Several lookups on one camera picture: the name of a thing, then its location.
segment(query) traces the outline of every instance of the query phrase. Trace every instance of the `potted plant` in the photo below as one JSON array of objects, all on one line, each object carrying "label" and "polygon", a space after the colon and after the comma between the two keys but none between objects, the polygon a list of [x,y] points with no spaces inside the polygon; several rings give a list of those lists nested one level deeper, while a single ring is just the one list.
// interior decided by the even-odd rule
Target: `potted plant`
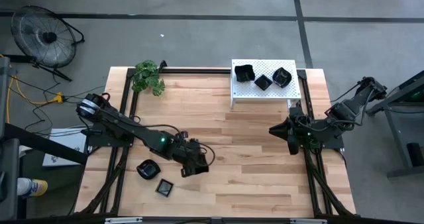
[{"label": "potted plant", "polygon": [[164,80],[159,80],[159,69],[152,60],[145,60],[135,66],[136,73],[132,77],[132,90],[140,92],[152,88],[154,96],[159,96],[165,90]]}]

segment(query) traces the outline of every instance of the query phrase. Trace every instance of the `wooden tabletop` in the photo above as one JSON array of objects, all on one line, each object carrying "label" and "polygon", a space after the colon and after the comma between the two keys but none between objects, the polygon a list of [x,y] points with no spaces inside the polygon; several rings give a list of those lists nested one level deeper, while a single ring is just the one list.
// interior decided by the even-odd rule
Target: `wooden tabletop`
[{"label": "wooden tabletop", "polygon": [[[308,69],[307,79],[316,119],[324,118],[331,104],[323,70]],[[111,103],[119,109],[126,67],[112,67],[106,84]],[[139,95],[136,115],[143,125],[169,124],[210,145],[216,161],[208,173],[182,178],[181,165],[148,151],[141,141],[130,150],[119,215],[126,216],[222,216],[312,217],[304,156],[290,155],[286,141],[268,134],[271,126],[288,115],[285,101],[238,101],[230,109],[230,76],[211,74],[163,74],[165,93]],[[132,91],[127,104],[129,114]],[[96,195],[106,177],[111,149],[100,148],[88,159],[76,211]],[[144,180],[136,167],[147,158],[162,172]],[[354,213],[349,180],[340,154],[323,150],[327,181]],[[159,180],[174,183],[168,198],[155,193]],[[112,187],[109,205],[113,201]],[[324,210],[322,191],[317,189]]]}]

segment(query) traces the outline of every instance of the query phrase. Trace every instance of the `white perforated platform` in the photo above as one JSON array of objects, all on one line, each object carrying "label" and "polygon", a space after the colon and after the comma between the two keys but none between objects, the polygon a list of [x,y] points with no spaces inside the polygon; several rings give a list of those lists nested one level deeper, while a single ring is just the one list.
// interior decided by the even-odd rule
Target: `white perforated platform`
[{"label": "white perforated platform", "polygon": [[[281,88],[273,83],[265,91],[262,91],[254,81],[237,82],[234,68],[235,66],[246,64],[253,66],[256,79],[264,74],[267,78],[272,80],[274,72],[278,68],[284,68],[291,74],[291,82],[285,88]],[[301,99],[295,61],[233,59],[231,68],[231,106],[233,106],[235,99]]]}]

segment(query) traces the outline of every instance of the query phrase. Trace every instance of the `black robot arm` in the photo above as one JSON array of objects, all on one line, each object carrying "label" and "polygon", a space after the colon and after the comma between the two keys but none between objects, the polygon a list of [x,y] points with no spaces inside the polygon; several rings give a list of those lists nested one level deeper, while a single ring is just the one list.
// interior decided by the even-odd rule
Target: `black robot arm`
[{"label": "black robot arm", "polygon": [[[200,143],[194,139],[186,141],[187,132],[180,132],[170,125],[144,126],[119,113],[101,95],[88,94],[77,106],[80,117],[94,124],[101,124],[105,129],[92,135],[108,135],[117,140],[126,140],[129,137],[140,139],[151,152],[167,160],[175,160],[183,165],[181,174],[188,177],[202,172],[208,172],[209,166]],[[148,129],[148,127],[168,126],[177,130],[176,135],[166,131]]]},{"label": "black robot arm", "polygon": [[334,104],[325,112],[325,119],[311,120],[297,105],[290,108],[289,116],[283,123],[270,128],[270,134],[286,140],[290,154],[297,154],[299,145],[309,149],[322,148],[323,143],[353,130],[355,125],[361,126],[364,113],[361,122],[356,122],[361,107],[365,108],[368,102],[386,96],[387,88],[374,78],[363,78],[357,85],[359,88],[355,96]]}]

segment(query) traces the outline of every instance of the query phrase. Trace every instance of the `gray concrete floor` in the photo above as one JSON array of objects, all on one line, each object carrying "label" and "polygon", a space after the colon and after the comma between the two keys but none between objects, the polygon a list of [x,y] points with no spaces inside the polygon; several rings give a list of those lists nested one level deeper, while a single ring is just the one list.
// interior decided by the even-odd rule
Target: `gray concrete floor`
[{"label": "gray concrete floor", "polygon": [[[305,16],[424,17],[423,0],[301,0],[301,4]],[[0,0],[1,9],[23,5],[79,13],[295,15],[293,0]],[[145,59],[167,60],[170,66],[230,66],[231,58],[294,59],[298,67],[305,67],[295,22],[67,21],[85,34],[86,42],[62,70],[74,81],[61,81],[53,89],[65,94],[104,85],[111,66],[134,66]],[[332,98],[362,76],[374,76],[391,89],[424,68],[424,24],[307,23],[306,30],[314,68],[324,69]],[[0,19],[0,39],[2,53],[20,53],[10,35],[10,18]],[[16,67],[24,81],[45,88],[54,84],[50,75],[29,65]],[[23,89],[32,100],[42,100],[39,91],[24,85]],[[36,120],[32,105],[15,94],[11,102],[13,124],[24,127]],[[80,124],[75,105],[43,110],[55,128]],[[388,171],[401,167],[401,160],[384,115],[367,117],[363,127],[343,138],[358,214],[424,222],[424,176],[386,178]],[[40,202],[34,215],[68,212],[72,195],[66,201],[55,201],[59,196],[55,193],[50,196],[53,201]]]}]

